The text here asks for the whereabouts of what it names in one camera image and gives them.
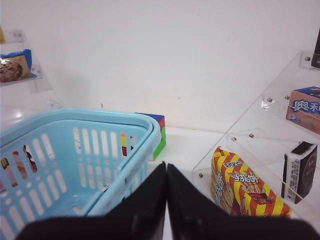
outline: colorful block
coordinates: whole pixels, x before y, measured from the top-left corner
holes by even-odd
[[[152,117],[153,119],[155,119],[159,123],[160,132],[161,132],[161,141],[160,141],[159,145],[156,147],[155,151],[153,152],[153,159],[150,159],[150,161],[154,161],[166,145],[165,116],[157,115],[157,114],[141,113],[141,112],[138,112],[138,113]]]
[[[320,88],[312,86],[292,91],[286,119],[320,134]]]

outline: white wall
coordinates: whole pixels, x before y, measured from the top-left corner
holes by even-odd
[[[225,132],[300,51],[320,0],[2,0],[68,107]]]

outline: oreo box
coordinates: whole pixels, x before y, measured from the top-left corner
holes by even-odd
[[[317,147],[303,141],[284,155],[281,197],[297,204],[308,195],[314,181]]]
[[[320,134],[320,87],[292,91],[286,119]]]

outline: blue snack package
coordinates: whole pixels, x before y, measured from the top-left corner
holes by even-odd
[[[10,83],[35,78],[31,73],[32,55],[30,49],[1,54],[0,82]]]

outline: biscuit box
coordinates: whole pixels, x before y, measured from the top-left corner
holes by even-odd
[[[291,216],[291,208],[237,154],[218,147],[211,164],[212,198],[230,215]]]
[[[286,119],[320,134],[320,88],[312,86],[292,91]]]

